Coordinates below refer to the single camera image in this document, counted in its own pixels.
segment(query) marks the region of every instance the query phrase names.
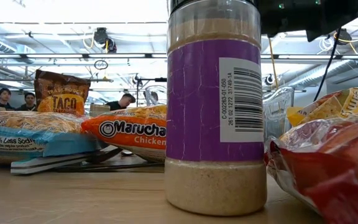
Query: black wire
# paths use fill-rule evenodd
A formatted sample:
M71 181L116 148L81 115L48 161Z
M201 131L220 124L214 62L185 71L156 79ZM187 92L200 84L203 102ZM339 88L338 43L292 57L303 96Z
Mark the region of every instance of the black wire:
M320 95L321 88L323 87L324 81L325 81L325 79L327 77L329 66L331 66L331 63L333 62L335 51L336 51L336 46L338 45L340 35L341 35L341 28L338 29L338 31L336 32L336 38L335 38L335 35L334 35L333 51L331 52L331 56L330 56L330 58L328 60L328 64L327 64L327 67L326 67L326 72L323 75L323 79L321 80L320 86L318 87L318 91L317 91L316 96L314 97L313 102L316 101L317 98L318 98L318 95Z

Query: orange package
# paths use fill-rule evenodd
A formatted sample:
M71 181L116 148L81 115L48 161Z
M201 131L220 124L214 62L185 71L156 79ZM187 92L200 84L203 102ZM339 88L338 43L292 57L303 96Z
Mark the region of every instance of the orange package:
M165 159L167 106L128 108L102 114L82 123L84 131L141 158L162 162Z
M37 70L34 81L37 110L84 115L90 86L91 81L83 78Z

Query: clear plastic container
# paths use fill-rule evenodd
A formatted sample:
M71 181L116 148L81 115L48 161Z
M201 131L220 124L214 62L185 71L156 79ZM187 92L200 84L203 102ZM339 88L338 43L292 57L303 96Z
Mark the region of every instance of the clear plastic container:
M259 13L240 0L179 4L168 28L167 200L252 213L267 198Z

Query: taco seasoning packet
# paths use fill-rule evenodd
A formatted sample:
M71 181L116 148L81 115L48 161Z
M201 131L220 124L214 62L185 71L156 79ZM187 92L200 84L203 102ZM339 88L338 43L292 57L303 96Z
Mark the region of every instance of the taco seasoning packet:
M38 112L84 115L90 86L90 80L37 70L34 87Z

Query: plastic jar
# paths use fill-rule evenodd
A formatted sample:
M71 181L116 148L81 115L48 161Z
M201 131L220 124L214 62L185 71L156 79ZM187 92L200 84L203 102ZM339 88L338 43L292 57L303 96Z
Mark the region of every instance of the plastic jar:
M165 192L205 215L245 215L267 197L260 15L240 0L171 0Z

